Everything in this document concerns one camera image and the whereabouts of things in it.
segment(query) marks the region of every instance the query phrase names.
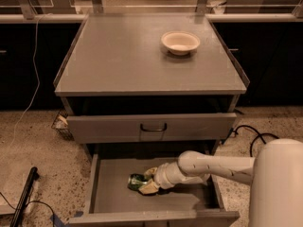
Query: drawer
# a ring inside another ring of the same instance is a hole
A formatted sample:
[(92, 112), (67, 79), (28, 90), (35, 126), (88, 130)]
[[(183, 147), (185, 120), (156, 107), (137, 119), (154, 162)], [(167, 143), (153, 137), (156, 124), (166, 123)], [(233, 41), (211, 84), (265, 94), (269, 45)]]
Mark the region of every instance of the drawer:
[(69, 116), (80, 144), (225, 139), (234, 113)]
[(180, 184), (153, 196), (142, 196), (127, 188), (130, 174), (175, 161), (186, 149), (203, 152), (204, 143), (96, 146), (99, 152), (93, 157), (83, 216), (71, 218), (70, 226), (223, 227), (239, 217), (238, 212), (225, 211), (213, 176), (205, 184)]

